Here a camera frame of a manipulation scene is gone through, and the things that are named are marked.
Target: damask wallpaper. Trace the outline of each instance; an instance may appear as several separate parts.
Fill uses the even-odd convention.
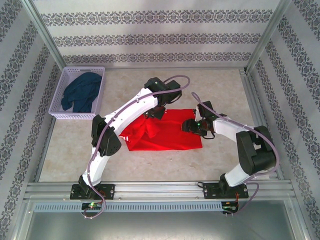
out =
[[[245,67],[279,0],[34,0],[68,65]]]
[[[292,1],[251,73],[311,239],[320,239],[319,19],[317,1]]]
[[[19,0],[0,0],[0,240],[11,233],[34,179],[61,74]]]

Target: beige marble floor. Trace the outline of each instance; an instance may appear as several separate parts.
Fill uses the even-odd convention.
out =
[[[107,71],[100,115],[104,116],[130,100],[149,78],[165,80],[184,74],[191,78],[181,99],[168,105],[172,109],[193,109],[196,92],[202,101],[234,120],[252,125],[253,120],[241,82],[234,70],[122,70]],[[177,80],[181,85],[185,80]],[[41,182],[73,182],[86,169],[91,154],[90,120],[57,120],[46,154]],[[238,163],[236,143],[217,135],[202,140],[203,148],[187,151],[132,151],[125,142],[110,158],[103,181],[192,181],[218,180]]]

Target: white plastic basket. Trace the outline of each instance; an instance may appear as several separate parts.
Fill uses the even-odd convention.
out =
[[[80,75],[92,72],[102,76],[99,94],[92,103],[91,112],[72,112],[73,107],[67,111],[62,109],[61,100],[64,96],[66,87],[74,81]],[[49,114],[55,116],[57,119],[93,119],[99,114],[101,101],[104,94],[106,80],[105,80],[105,68],[103,66],[67,66],[63,69],[59,83],[56,87],[50,108]]]

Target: patterned wallpaper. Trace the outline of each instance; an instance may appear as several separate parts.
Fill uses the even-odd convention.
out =
[[[320,8],[292,1],[251,76],[311,239],[320,239]]]
[[[279,0],[34,0],[68,65],[245,67]]]
[[[0,240],[11,235],[52,124],[60,70],[19,0],[0,1]]]

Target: dark green cloth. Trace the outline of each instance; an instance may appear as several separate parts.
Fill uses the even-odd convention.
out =
[[[91,113],[92,103],[99,94],[102,77],[94,72],[85,72],[64,90],[61,100],[64,111],[72,107],[73,113]]]

